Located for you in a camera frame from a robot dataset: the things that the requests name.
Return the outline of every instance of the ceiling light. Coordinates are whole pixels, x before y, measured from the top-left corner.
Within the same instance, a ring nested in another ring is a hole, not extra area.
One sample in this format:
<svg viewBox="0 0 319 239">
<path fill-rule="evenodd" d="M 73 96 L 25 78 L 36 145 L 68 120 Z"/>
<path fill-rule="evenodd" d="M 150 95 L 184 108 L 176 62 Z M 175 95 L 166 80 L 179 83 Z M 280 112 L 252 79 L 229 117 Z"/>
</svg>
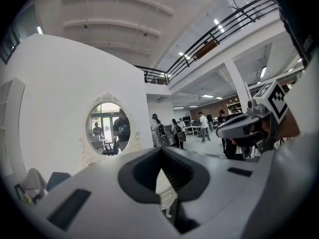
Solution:
<svg viewBox="0 0 319 239">
<path fill-rule="evenodd" d="M 214 19 L 214 22 L 215 22 L 216 25 L 219 24 L 219 21 L 218 21 L 217 19 Z M 220 31 L 221 31 L 222 33 L 225 32 L 225 29 L 222 27 L 222 25 L 219 25 L 218 28 L 220 29 Z"/>
<path fill-rule="evenodd" d="M 182 53 L 182 52 L 179 52 L 179 56 L 185 56 L 188 60 L 190 60 L 190 57 L 187 56 L 186 54 L 184 55 L 184 53 Z"/>
<path fill-rule="evenodd" d="M 41 27 L 38 26 L 36 29 L 38 29 L 39 34 L 43 34 L 42 30 L 41 30 Z"/>
<path fill-rule="evenodd" d="M 260 78 L 263 78 L 266 72 L 267 66 L 263 67 L 263 70 L 261 71 Z"/>
</svg>

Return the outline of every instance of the metal railing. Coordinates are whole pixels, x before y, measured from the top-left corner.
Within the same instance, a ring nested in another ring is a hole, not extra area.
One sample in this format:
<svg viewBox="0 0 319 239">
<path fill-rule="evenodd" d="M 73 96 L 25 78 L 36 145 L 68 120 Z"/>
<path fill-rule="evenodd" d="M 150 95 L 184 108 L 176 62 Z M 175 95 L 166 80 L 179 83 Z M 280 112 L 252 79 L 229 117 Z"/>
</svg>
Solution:
<svg viewBox="0 0 319 239">
<path fill-rule="evenodd" d="M 254 0 L 241 8 L 232 8 L 236 10 L 234 13 L 207 31 L 172 64 L 166 72 L 170 81 L 227 37 L 278 9 L 272 0 Z"/>
<path fill-rule="evenodd" d="M 169 84 L 169 79 L 165 71 L 149 68 L 145 66 L 137 66 L 137 65 L 134 65 L 134 66 L 144 71 L 145 83 L 153 83 L 153 84 L 160 84 L 160 85 Z"/>
</svg>

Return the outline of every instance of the man in white shirt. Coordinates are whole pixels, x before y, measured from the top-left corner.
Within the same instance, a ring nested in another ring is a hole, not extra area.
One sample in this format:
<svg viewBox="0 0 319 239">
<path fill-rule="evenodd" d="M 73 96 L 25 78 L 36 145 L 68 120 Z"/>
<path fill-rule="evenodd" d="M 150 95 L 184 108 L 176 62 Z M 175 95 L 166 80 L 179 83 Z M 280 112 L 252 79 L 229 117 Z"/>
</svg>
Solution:
<svg viewBox="0 0 319 239">
<path fill-rule="evenodd" d="M 181 118 L 179 118 L 179 126 L 180 126 L 181 131 L 183 132 L 183 134 L 185 136 L 185 141 L 186 141 L 186 134 L 185 134 L 186 125 L 185 125 L 185 122 Z"/>
<path fill-rule="evenodd" d="M 209 129 L 208 129 L 208 120 L 207 118 L 203 115 L 202 112 L 198 113 L 200 116 L 199 121 L 201 122 L 201 130 L 203 131 L 203 139 L 202 139 L 202 143 L 206 142 L 206 135 L 207 135 L 207 139 L 210 141 L 210 135 L 209 135 Z"/>
</svg>

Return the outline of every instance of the oval mirror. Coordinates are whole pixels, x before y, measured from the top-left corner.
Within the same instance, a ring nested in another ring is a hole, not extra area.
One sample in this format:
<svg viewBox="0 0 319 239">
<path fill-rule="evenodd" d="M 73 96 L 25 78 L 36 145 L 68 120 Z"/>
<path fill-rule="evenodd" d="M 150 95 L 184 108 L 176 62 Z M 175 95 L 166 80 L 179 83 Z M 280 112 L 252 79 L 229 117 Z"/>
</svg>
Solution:
<svg viewBox="0 0 319 239">
<path fill-rule="evenodd" d="M 121 107 L 105 102 L 91 110 L 86 132 L 98 153 L 115 156 L 123 152 L 129 142 L 130 121 Z"/>
</svg>

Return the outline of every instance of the ornate mirror frame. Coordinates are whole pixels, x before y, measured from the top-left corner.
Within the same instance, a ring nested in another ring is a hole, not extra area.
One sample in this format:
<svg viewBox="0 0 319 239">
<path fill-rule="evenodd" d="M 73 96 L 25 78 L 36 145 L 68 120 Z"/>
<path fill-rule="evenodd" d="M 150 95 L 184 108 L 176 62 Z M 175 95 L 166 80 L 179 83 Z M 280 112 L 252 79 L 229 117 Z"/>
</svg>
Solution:
<svg viewBox="0 0 319 239">
<path fill-rule="evenodd" d="M 126 146 L 124 151 L 122 151 L 120 154 L 115 155 L 115 156 L 111 156 L 111 157 L 104 156 L 104 155 L 100 154 L 92 146 L 90 139 L 89 139 L 89 136 L 88 136 L 88 133 L 87 133 L 87 129 L 86 129 L 88 121 L 91 118 L 92 110 L 97 105 L 100 105 L 103 103 L 114 103 L 114 104 L 118 105 L 120 108 L 123 109 L 123 111 L 125 112 L 125 114 L 127 115 L 127 117 L 129 118 L 129 121 L 130 121 L 131 135 L 130 135 L 128 145 Z M 105 159 L 117 158 L 118 156 L 125 155 L 125 154 L 128 154 L 130 152 L 142 149 L 142 146 L 140 144 L 140 134 L 136 130 L 134 117 L 131 114 L 130 109 L 128 107 L 126 107 L 125 104 L 122 104 L 122 102 L 119 99 L 117 99 L 115 96 L 113 96 L 109 92 L 107 92 L 106 94 L 104 94 L 102 96 L 97 97 L 97 99 L 91 104 L 91 106 L 85 110 L 85 117 L 86 117 L 85 125 L 84 125 L 85 136 L 79 139 L 80 144 L 81 144 L 81 148 L 82 148 L 82 165 L 84 167 L 87 167 L 91 164 L 103 161 Z"/>
</svg>

